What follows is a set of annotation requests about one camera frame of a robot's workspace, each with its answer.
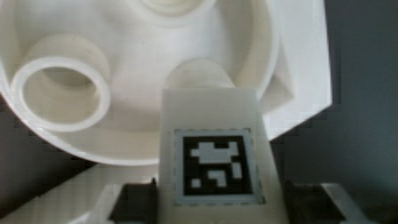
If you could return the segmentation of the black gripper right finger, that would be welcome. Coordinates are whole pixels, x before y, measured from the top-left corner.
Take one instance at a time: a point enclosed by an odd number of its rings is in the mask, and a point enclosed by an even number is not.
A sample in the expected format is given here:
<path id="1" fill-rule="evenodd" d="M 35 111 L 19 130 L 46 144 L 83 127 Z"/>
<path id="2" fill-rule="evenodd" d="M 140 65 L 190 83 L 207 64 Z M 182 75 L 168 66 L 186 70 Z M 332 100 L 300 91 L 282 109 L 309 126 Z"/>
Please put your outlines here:
<path id="1" fill-rule="evenodd" d="M 337 183 L 284 183 L 291 224 L 373 224 Z"/>

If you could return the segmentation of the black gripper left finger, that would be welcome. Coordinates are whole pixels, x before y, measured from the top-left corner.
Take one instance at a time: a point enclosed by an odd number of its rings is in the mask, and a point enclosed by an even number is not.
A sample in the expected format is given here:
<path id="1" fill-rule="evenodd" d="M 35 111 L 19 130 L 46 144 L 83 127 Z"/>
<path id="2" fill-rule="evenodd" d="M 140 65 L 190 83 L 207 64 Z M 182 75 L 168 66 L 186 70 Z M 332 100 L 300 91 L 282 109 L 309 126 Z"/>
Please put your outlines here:
<path id="1" fill-rule="evenodd" d="M 88 213 L 86 224 L 158 224 L 154 181 L 104 186 Z"/>

